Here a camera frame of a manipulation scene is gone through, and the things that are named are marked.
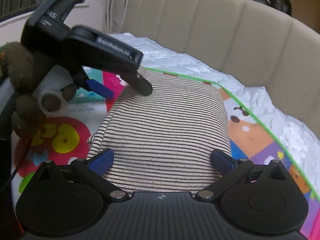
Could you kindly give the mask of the dark gloved left hand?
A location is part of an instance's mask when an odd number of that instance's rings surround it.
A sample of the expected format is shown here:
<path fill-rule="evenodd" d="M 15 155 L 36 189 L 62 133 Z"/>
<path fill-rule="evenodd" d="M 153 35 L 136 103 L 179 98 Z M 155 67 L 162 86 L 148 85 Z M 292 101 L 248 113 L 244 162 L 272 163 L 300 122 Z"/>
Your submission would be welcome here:
<path fill-rule="evenodd" d="M 9 42 L 1 48 L 1 73 L 7 74 L 18 94 L 11 123 L 20 138 L 31 139 L 47 118 L 33 92 L 55 65 L 54 59 L 33 54 L 19 42 Z"/>

